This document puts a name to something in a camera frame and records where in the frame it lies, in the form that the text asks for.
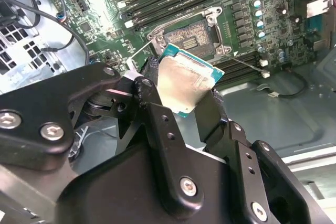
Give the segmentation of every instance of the black cable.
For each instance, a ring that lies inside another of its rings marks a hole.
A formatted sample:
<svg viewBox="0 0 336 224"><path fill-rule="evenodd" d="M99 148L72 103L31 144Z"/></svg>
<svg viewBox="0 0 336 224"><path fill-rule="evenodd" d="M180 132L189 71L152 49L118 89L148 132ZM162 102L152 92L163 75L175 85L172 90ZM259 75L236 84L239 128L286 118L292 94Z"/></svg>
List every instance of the black cable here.
<svg viewBox="0 0 336 224"><path fill-rule="evenodd" d="M72 44L72 42L75 40L75 37L72 35L69 42L66 43L64 46L62 46L61 48L56 48L56 47L46 47L46 48L41 48L41 51L44 52L58 52L60 50L66 49L68 46L70 46Z"/></svg>
<svg viewBox="0 0 336 224"><path fill-rule="evenodd" d="M32 4L33 8L36 9L36 10L39 10L36 0L30 0L30 1L31 1L31 4ZM19 28L23 28L23 29L32 29L32 28L36 27L40 23L40 21L41 21L41 15L35 13L35 21L31 26L26 26L26 25L23 25L23 24L20 24L20 23L17 23L16 26L19 27Z"/></svg>
<svg viewBox="0 0 336 224"><path fill-rule="evenodd" d="M268 92L269 94L275 92L275 93L277 94L275 97L278 97L278 98L284 98L284 99L294 99L294 98L296 98L297 96L303 94L303 93L308 89L308 87L309 87L309 85L308 85L308 81L307 81L302 75L300 75L300 74L298 74L298 73L292 71L291 69L287 69L287 70L285 70L285 71L288 72L288 73L290 73L290 74L292 74L293 76L295 76L295 77L296 77L297 79L299 79L300 81L302 81L303 86L302 86L302 88L301 88L298 92L296 92L296 93L294 93L294 94L279 94L278 92L272 90L270 87L265 87L264 89L267 89L267 92Z"/></svg>
<svg viewBox="0 0 336 224"><path fill-rule="evenodd" d="M70 32L78 41L79 45L82 47L82 49L84 50L85 52L85 64L88 65L89 64L89 57L90 57L90 51L85 43L85 41L75 32L73 31L70 27L68 27L67 25L65 25L64 23L60 23L58 21L57 18L55 18L54 16L50 15L50 14L47 14L45 12L42 12L40 10L36 10L28 5L25 5L24 3L21 3L20 1L17 1L17 0L4 0L8 3L11 3L13 5L16 5L22 9L25 9L25 10L28 10L30 12L33 12L33 13L36 13L36 14L39 14L43 17L46 17L56 23L58 23L60 26L62 26L65 30L67 30L68 32Z"/></svg>

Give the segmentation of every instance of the black wire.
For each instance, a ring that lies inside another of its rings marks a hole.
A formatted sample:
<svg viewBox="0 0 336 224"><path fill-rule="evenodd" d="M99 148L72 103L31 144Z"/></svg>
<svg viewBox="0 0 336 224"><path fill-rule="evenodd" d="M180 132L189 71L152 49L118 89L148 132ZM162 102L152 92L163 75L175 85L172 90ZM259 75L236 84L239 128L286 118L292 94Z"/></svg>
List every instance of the black wire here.
<svg viewBox="0 0 336 224"><path fill-rule="evenodd" d="M32 4L33 8L36 9L36 10L39 10L36 0L30 0L30 1L31 1L31 4ZM19 27L19 28L23 28L23 29L32 29L32 28L36 27L40 23L40 21L41 21L41 15L35 13L35 21L31 26L26 26L26 25L23 25L23 24L20 24L20 23L17 23L16 26Z"/></svg>
<svg viewBox="0 0 336 224"><path fill-rule="evenodd" d="M300 74L292 71L291 69L287 69L286 71L288 73L292 74L293 76L295 76L300 81L302 81L303 86L302 86L302 88L298 92L296 92L294 94L279 94L278 97L279 98L284 98L284 99L294 99L297 96L303 94L308 89L308 87L309 87L308 81L302 75L300 75ZM270 87L266 87L265 89L267 89L268 93L276 92L276 91L272 90Z"/></svg>
<svg viewBox="0 0 336 224"><path fill-rule="evenodd" d="M11 3L13 5L16 5L22 9L28 10L30 12L39 14L43 17L46 17L56 23L58 23L60 26L62 26L65 30L67 30L68 32L70 32L78 41L79 45L82 47L82 49L85 52L85 64L88 65L89 64L89 57L90 57L90 51L85 43L85 41L75 32L73 31L70 27L68 27L67 25L65 25L64 23L61 23L58 21L57 18L55 18L54 16L47 14L45 12L42 12L40 10L34 9L33 7L30 7L28 5L25 5L24 3L21 3L20 1L17 0L3 0L5 2Z"/></svg>

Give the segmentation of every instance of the capacitor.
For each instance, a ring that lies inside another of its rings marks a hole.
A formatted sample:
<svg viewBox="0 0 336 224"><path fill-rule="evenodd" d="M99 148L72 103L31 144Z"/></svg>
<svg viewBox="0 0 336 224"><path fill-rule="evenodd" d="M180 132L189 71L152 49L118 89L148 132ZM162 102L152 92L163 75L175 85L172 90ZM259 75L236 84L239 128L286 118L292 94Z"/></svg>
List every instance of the capacitor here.
<svg viewBox="0 0 336 224"><path fill-rule="evenodd" d="M260 0L254 0L252 2L252 6L255 8L259 8L261 6L261 1Z"/></svg>
<svg viewBox="0 0 336 224"><path fill-rule="evenodd" d="M297 24L301 21L300 16L297 15L292 15L289 17L289 20L292 21L293 23Z"/></svg>
<svg viewBox="0 0 336 224"><path fill-rule="evenodd" d="M257 31L256 35L258 38L261 39L261 38L264 38L266 34L264 31Z"/></svg>
<svg viewBox="0 0 336 224"><path fill-rule="evenodd" d="M254 22L254 25L258 28L263 28L264 27L264 22L262 22L261 20L257 20Z"/></svg>
<svg viewBox="0 0 336 224"><path fill-rule="evenodd" d="M262 16L262 11L261 11L261 10L255 10L255 11L253 12L253 15L254 15L255 17L261 17L261 16Z"/></svg>
<svg viewBox="0 0 336 224"><path fill-rule="evenodd" d="M287 10L285 8L277 8L277 12L282 15L285 15L287 13Z"/></svg>

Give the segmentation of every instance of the screw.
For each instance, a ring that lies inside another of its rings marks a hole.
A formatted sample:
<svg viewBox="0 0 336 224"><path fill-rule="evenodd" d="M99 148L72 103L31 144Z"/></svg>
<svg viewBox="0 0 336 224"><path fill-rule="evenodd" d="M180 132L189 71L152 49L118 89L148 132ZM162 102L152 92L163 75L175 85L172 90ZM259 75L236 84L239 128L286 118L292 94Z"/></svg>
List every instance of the screw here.
<svg viewBox="0 0 336 224"><path fill-rule="evenodd" d="M152 83L148 79L142 79L142 83L147 85L148 87L152 86Z"/></svg>
<svg viewBox="0 0 336 224"><path fill-rule="evenodd" d="M107 73L110 76L114 76L115 75L115 73L114 73L114 71L113 71L112 68L105 67L104 68L104 72Z"/></svg>
<svg viewBox="0 0 336 224"><path fill-rule="evenodd" d="M252 202L251 207L252 207L252 211L258 217L259 220L261 220L261 221L266 221L267 220L267 214L266 214L264 208L259 203Z"/></svg>
<svg viewBox="0 0 336 224"><path fill-rule="evenodd" d="M261 143L261 145L267 152L270 151L269 147L265 143Z"/></svg>
<svg viewBox="0 0 336 224"><path fill-rule="evenodd" d="M18 127L21 122L21 117L14 112L0 113L0 128L2 129L14 129Z"/></svg>
<svg viewBox="0 0 336 224"><path fill-rule="evenodd" d="M64 130L56 123L44 125L40 130L41 136L46 140L56 141L64 136Z"/></svg>
<svg viewBox="0 0 336 224"><path fill-rule="evenodd" d="M156 40L159 41L159 42L163 41L163 37L161 35L159 35L159 36L157 36Z"/></svg>
<svg viewBox="0 0 336 224"><path fill-rule="evenodd" d="M236 128L238 131L242 131L242 127L240 127L239 124L234 123L234 125L235 125L235 128Z"/></svg>
<svg viewBox="0 0 336 224"><path fill-rule="evenodd" d="M182 178L180 180L180 186L182 191L188 196L195 196L197 193L197 188L195 183L189 178Z"/></svg>

